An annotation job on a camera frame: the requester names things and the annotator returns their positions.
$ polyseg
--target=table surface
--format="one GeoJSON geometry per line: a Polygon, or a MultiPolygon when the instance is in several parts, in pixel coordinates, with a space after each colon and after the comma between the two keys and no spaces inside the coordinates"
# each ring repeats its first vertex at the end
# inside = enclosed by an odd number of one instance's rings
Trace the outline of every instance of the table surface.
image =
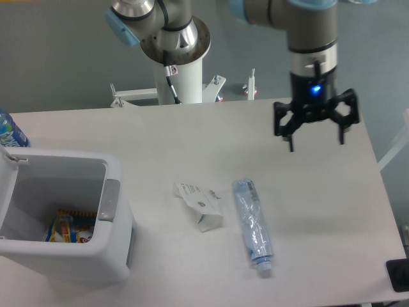
{"type": "Polygon", "coordinates": [[[123,163],[137,221],[132,272],[114,285],[48,280],[0,258],[4,306],[315,307],[394,301],[385,262],[403,258],[365,125],[304,125],[295,152],[272,132],[272,101],[13,115],[33,147],[107,152],[123,163]],[[253,179],[275,251],[250,265],[231,193],[253,179]],[[201,233],[173,182],[222,197],[223,227],[201,233]]]}

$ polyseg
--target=blue bottle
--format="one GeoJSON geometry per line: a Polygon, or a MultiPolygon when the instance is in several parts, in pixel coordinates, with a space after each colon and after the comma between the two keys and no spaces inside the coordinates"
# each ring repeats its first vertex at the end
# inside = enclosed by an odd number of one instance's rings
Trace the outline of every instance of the blue bottle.
{"type": "Polygon", "coordinates": [[[259,271],[270,270],[273,249],[254,182],[248,178],[234,181],[233,196],[251,262],[259,271]]]}
{"type": "Polygon", "coordinates": [[[5,147],[30,147],[30,141],[7,112],[0,109],[0,144],[5,147]]]}

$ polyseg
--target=light blue joint cap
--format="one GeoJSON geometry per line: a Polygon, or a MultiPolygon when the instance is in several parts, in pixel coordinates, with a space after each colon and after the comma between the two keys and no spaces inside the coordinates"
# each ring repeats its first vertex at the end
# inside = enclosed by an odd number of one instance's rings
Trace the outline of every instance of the light blue joint cap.
{"type": "Polygon", "coordinates": [[[326,10],[334,6],[338,0],[288,0],[292,5],[305,8],[307,10],[326,10]]]}
{"type": "Polygon", "coordinates": [[[105,19],[114,31],[116,37],[118,37],[125,45],[133,47],[141,42],[111,9],[105,12],[105,19]]]}
{"type": "Polygon", "coordinates": [[[242,21],[249,22],[245,16],[244,0],[229,0],[230,10],[236,18],[242,21]]]}

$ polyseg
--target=white trash bin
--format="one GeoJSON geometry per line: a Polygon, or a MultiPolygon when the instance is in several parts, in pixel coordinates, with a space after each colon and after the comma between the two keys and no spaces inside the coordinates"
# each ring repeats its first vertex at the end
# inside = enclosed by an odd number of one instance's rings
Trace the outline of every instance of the white trash bin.
{"type": "Polygon", "coordinates": [[[135,221],[119,160],[103,153],[0,149],[0,255],[50,278],[126,279],[135,221]],[[43,241],[59,208],[97,212],[89,242],[43,241]]]}

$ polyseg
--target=blue led light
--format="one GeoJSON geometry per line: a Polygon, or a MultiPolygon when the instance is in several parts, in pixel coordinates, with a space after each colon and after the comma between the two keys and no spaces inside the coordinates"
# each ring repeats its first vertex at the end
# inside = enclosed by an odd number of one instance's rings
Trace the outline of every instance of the blue led light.
{"type": "Polygon", "coordinates": [[[311,88],[311,92],[313,93],[313,95],[317,95],[320,91],[321,91],[320,85],[316,85],[311,88]]]}

